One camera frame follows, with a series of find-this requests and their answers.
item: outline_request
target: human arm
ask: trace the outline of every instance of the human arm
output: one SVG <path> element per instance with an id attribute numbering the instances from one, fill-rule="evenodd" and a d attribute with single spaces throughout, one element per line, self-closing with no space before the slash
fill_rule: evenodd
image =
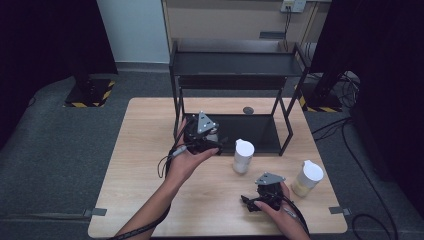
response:
<path id="1" fill-rule="evenodd" d="M 177 146 L 184 144 L 184 137 L 179 139 Z M 159 219 L 170 206 L 172 200 L 177 195 L 180 187 L 190 178 L 194 170 L 206 159 L 218 152 L 218 149 L 209 149 L 202 153 L 193 155 L 189 151 L 183 151 L 171 161 L 169 172 L 147 202 L 134 214 L 134 216 L 119 230 L 117 236 L 146 226 Z M 149 239 L 154 228 L 129 239 Z"/>
<path id="2" fill-rule="evenodd" d="M 281 182 L 281 188 L 283 190 L 284 196 L 290 199 L 290 190 L 284 182 Z M 255 205 L 259 207 L 263 212 L 271 217 L 274 223 L 277 225 L 278 229 L 281 233 L 284 234 L 290 240 L 309 240 L 308 234 L 303 229 L 300 222 L 293 218 L 289 213 L 286 212 L 287 209 L 290 212 L 294 212 L 294 210 L 290 207 L 290 205 L 283 201 L 281 204 L 281 208 L 279 211 L 272 209 L 268 204 L 255 201 Z"/>

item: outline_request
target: black cable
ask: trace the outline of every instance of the black cable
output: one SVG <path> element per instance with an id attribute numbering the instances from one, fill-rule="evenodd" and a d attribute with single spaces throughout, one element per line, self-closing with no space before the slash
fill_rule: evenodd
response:
<path id="1" fill-rule="evenodd" d="M 353 231 L 353 234 L 355 234 L 355 236 L 356 236 L 358 239 L 362 240 L 362 238 L 359 236 L 358 232 L 356 231 L 356 225 L 355 225 L 355 224 L 356 224 L 356 221 L 358 220 L 358 218 L 361 218 L 361 217 L 367 217 L 367 218 L 370 218 L 370 219 L 374 220 L 376 223 L 378 223 L 378 225 L 380 225 L 380 226 L 381 226 L 381 228 L 383 228 L 383 229 L 384 229 L 384 231 L 386 232 L 386 234 L 387 234 L 387 236 L 389 237 L 389 239 L 392 239 L 392 238 L 390 237 L 389 230 L 387 230 L 387 228 L 384 226 L 384 224 L 383 224 L 382 222 L 380 222 L 377 218 L 375 218 L 375 217 L 373 217 L 373 216 L 371 216 L 371 215 L 369 215 L 369 214 L 358 214 L 358 215 L 356 215 L 356 216 L 352 219 L 352 231 Z"/>
<path id="2" fill-rule="evenodd" d="M 287 44 L 287 31 L 289 30 L 289 26 L 290 26 L 290 21 L 291 21 L 291 7 L 286 7 L 287 10 L 287 15 L 286 15 L 286 25 L 284 27 L 284 33 L 285 33 L 285 37 L 283 40 L 284 43 L 284 49 L 286 50 L 286 52 L 289 51 L 289 46 Z"/>
<path id="3" fill-rule="evenodd" d="M 309 233 L 309 228 L 308 228 L 308 224 L 306 224 L 306 220 L 302 215 L 302 212 L 297 208 L 297 206 L 293 203 L 293 201 L 291 201 L 290 199 L 288 199 L 286 196 L 283 196 L 283 201 L 285 201 L 286 203 L 289 204 L 289 206 L 294 210 L 295 214 L 297 215 L 297 217 L 300 220 L 300 223 L 303 227 L 303 230 L 305 230 L 306 234 L 308 234 L 308 236 L 310 237 L 310 233 Z"/>
<path id="4" fill-rule="evenodd" d="M 339 122 L 342 122 L 342 121 L 345 121 L 345 120 L 350 120 L 350 119 L 352 119 L 352 117 L 346 117 L 346 118 L 339 119 L 339 120 L 337 120 L 335 122 L 329 123 L 329 124 L 327 124 L 327 125 L 325 125 L 323 127 L 318 128 L 317 130 L 313 131 L 312 134 L 315 134 L 315 133 L 317 133 L 317 132 L 319 132 L 319 131 L 321 131 L 321 130 L 323 130 L 323 129 L 331 126 L 331 125 L 336 124 L 336 123 L 339 123 Z"/>
<path id="5" fill-rule="evenodd" d="M 375 194 L 377 195 L 377 197 L 378 197 L 379 201 L 381 202 L 381 205 L 383 206 L 384 210 L 386 211 L 386 213 L 387 213 L 387 215 L 388 215 L 388 217 L 389 217 L 390 223 L 392 224 L 393 231 L 394 231 L 394 234 L 395 234 L 395 240 L 398 240 L 398 239 L 399 239 L 398 230 L 397 230 L 396 224 L 395 224 L 395 222 L 394 222 L 394 220 L 393 220 L 393 216 L 392 216 L 392 214 L 390 213 L 389 208 L 387 207 L 387 205 L 384 203 L 383 198 L 381 197 L 381 195 L 378 193 L 377 189 L 375 188 L 374 184 L 371 182 L 371 179 L 370 179 L 370 178 L 368 177 L 368 175 L 366 174 L 366 172 L 365 172 L 364 168 L 362 167 L 362 164 L 359 162 L 358 158 L 355 156 L 355 154 L 353 153 L 352 149 L 350 149 L 350 147 L 349 147 L 349 145 L 348 145 L 348 143 L 347 143 L 347 140 L 346 140 L 345 133 L 344 133 L 344 127 L 345 127 L 345 124 L 343 124 L 343 126 L 342 126 L 342 137 L 343 137 L 343 142 L 344 142 L 344 144 L 345 144 L 345 146 L 346 146 L 347 150 L 349 151 L 350 155 L 351 155 L 351 156 L 353 157 L 353 159 L 355 160 L 356 164 L 358 164 L 359 169 L 360 169 L 360 170 L 362 171 L 362 173 L 364 174 L 364 176 L 365 176 L 365 178 L 367 179 L 368 183 L 370 184 L 370 186 L 371 186 L 371 187 L 372 187 L 372 189 L 374 190 L 374 192 L 375 192 Z M 352 220 L 352 230 L 354 230 L 354 234 L 355 234 L 355 236 L 357 236 L 357 237 L 358 237 L 358 239 L 361 239 L 361 238 L 358 236 L 358 234 L 357 234 L 357 232 L 356 232 L 356 229 L 354 229 L 354 228 L 353 228 L 353 226 L 355 226 L 355 223 L 356 223 L 357 219 L 358 219 L 358 218 L 360 218 L 360 217 L 370 217 L 371 219 L 375 220 L 378 224 L 380 224 L 380 225 L 384 226 L 384 225 L 383 225 L 380 221 L 378 221 L 376 218 L 374 218 L 374 217 L 372 217 L 372 216 L 370 216 L 370 215 L 368 215 L 368 214 L 358 214 L 358 215 L 357 215 L 357 216 L 356 216 L 356 217 Z"/>
<path id="6" fill-rule="evenodd" d="M 328 137 L 333 136 L 337 132 L 337 130 L 343 126 L 344 123 L 340 123 L 340 124 L 331 126 L 323 135 L 321 135 L 321 137 L 314 139 L 315 142 L 318 142 L 320 140 L 323 140 L 323 139 L 326 139 Z"/>
<path id="7" fill-rule="evenodd" d="M 34 105 L 37 102 L 37 98 L 32 97 L 30 102 L 28 103 L 27 108 L 32 107 L 32 105 Z"/>
<path id="8" fill-rule="evenodd" d="M 165 156 L 164 158 L 162 158 L 160 161 L 159 161 L 159 163 L 158 163 L 158 166 L 157 166 L 157 171 L 158 171 L 158 175 L 159 175 L 159 177 L 160 178 L 162 178 L 163 177 L 163 172 L 164 172 L 164 169 L 165 169 L 165 178 L 166 178 L 166 175 L 167 175 L 167 173 L 168 173 L 168 171 L 169 171 L 169 166 L 170 166 L 170 163 L 171 163 L 171 160 L 172 160 L 172 153 L 176 150 L 176 148 L 177 147 L 180 147 L 180 146 L 182 146 L 182 145 L 179 145 L 179 146 L 177 146 L 177 144 L 178 144 L 178 142 L 179 142 L 179 140 L 180 140 L 180 138 L 181 138 L 181 136 L 184 134 L 184 130 L 185 130 L 185 128 L 187 127 L 187 125 L 188 125 L 188 123 L 190 122 L 191 120 L 189 120 L 188 122 L 186 122 L 186 124 L 183 126 L 183 128 L 181 129 L 181 132 L 178 134 L 178 136 L 177 136 L 177 138 L 175 139 L 175 142 L 174 142 L 174 144 L 172 145 L 172 148 L 171 148 L 171 150 L 169 151 L 169 154 L 168 154 L 168 156 Z M 165 164 L 163 165 L 163 168 L 162 168 L 162 175 L 160 175 L 159 174 L 159 166 L 160 166 L 160 163 L 164 160 L 164 159 L 166 159 L 166 162 L 165 162 Z M 123 240 L 123 239 L 128 239 L 128 238 L 130 238 L 130 237 L 134 237 L 134 236 L 136 236 L 136 235 L 139 235 L 139 234 L 141 234 L 141 233 L 144 233 L 144 232 L 146 232 L 146 231 L 148 231 L 148 230 L 150 230 L 150 229 L 152 229 L 152 228 L 155 228 L 157 225 L 159 225 L 167 216 L 168 216 L 168 213 L 169 213 L 169 210 L 171 209 L 171 205 L 169 205 L 169 207 L 165 210 L 165 212 L 158 218 L 158 219 L 156 219 L 155 221 L 153 221 L 152 223 L 150 223 L 150 224 L 147 224 L 146 226 L 143 226 L 143 227 L 140 227 L 140 228 L 137 228 L 137 229 L 135 229 L 135 230 L 133 230 L 133 231 L 130 231 L 130 232 L 127 232 L 127 233 L 124 233 L 124 234 L 121 234 L 121 235 L 118 235 L 118 236 L 115 236 L 115 237 L 112 237 L 112 238 L 109 238 L 109 240 Z"/>

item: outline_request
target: white cup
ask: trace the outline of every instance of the white cup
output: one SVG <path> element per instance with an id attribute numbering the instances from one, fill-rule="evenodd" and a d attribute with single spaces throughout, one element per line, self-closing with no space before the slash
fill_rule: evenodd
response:
<path id="1" fill-rule="evenodd" d="M 311 160 L 303 162 L 302 171 L 299 172 L 291 187 L 299 197 L 305 197 L 322 180 L 324 172 L 321 167 Z"/>
<path id="2" fill-rule="evenodd" d="M 233 169 L 237 173 L 246 173 L 252 160 L 255 147 L 252 143 L 239 139 L 236 141 Z"/>

